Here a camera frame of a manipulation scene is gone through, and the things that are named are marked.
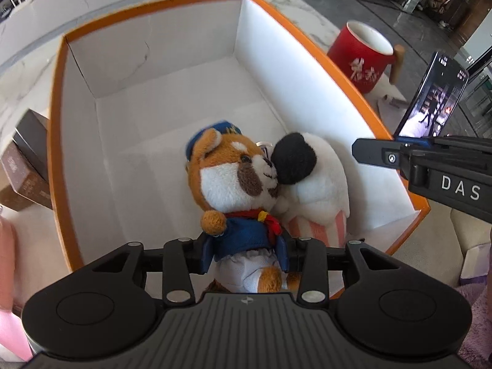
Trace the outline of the dark grey box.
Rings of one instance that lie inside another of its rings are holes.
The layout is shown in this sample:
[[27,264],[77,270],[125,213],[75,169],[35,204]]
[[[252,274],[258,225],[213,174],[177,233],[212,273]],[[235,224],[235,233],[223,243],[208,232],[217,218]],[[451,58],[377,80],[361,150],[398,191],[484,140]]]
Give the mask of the dark grey box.
[[13,142],[41,178],[48,182],[48,119],[27,109],[16,125]]

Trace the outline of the white black plush toy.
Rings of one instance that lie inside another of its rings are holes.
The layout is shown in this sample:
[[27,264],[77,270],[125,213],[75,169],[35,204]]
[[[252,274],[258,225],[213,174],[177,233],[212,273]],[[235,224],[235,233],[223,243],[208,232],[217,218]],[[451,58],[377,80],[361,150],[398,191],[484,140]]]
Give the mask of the white black plush toy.
[[274,211],[293,237],[342,248],[350,216],[343,165],[334,148],[311,133],[289,133],[270,155],[280,192]]

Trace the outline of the fox plush blue outfit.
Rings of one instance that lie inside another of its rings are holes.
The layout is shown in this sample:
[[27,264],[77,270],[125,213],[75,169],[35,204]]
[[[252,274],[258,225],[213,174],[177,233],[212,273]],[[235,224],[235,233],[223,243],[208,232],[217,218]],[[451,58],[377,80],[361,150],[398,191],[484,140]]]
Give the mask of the fox plush blue outfit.
[[202,209],[215,261],[210,291],[288,290],[277,254],[283,232],[271,214],[279,197],[277,172],[262,149],[231,122],[200,130],[186,146],[188,186]]

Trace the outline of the purple patterned box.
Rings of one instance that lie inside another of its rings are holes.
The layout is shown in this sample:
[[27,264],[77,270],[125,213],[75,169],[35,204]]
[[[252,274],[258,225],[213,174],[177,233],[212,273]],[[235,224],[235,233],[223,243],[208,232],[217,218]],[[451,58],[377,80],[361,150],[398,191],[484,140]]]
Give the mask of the purple patterned box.
[[27,161],[14,142],[7,144],[1,155],[1,164],[13,191],[31,202],[53,209],[48,182]]

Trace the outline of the orange white storage box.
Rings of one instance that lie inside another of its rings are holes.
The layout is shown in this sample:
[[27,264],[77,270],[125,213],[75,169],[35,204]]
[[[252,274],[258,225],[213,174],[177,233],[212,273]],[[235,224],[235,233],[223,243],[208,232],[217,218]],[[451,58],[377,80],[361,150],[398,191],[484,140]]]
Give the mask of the orange white storage box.
[[352,156],[357,139],[389,133],[325,50],[284,14],[283,1],[163,0],[64,36],[49,182],[72,270],[129,242],[160,248],[203,233],[186,146],[222,121],[271,162],[289,133],[327,141],[348,183],[346,243],[361,237],[392,253],[421,222],[429,205],[395,170]]

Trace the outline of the brown cardboard box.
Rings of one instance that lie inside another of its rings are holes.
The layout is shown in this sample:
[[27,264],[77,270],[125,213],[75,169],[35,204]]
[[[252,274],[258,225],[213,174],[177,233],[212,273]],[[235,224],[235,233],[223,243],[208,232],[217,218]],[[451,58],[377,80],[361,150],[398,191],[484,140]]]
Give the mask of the brown cardboard box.
[[20,212],[33,204],[24,196],[17,194],[13,189],[7,188],[0,192],[0,203],[15,212]]

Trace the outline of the smartphone on stand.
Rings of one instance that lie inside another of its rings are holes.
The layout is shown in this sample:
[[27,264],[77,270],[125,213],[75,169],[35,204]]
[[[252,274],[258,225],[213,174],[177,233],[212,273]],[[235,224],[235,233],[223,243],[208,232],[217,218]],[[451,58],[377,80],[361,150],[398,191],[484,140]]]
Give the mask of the smartphone on stand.
[[469,78],[466,69],[452,57],[435,52],[394,138],[437,137],[457,106]]

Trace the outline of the red mug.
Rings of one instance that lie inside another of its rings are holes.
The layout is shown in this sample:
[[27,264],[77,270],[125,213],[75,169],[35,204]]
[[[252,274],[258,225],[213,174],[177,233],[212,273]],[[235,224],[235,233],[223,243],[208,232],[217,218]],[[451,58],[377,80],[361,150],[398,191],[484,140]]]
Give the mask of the red mug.
[[361,92],[371,92],[389,66],[389,83],[398,81],[404,63],[405,48],[393,45],[378,30],[351,20],[346,22],[328,57]]

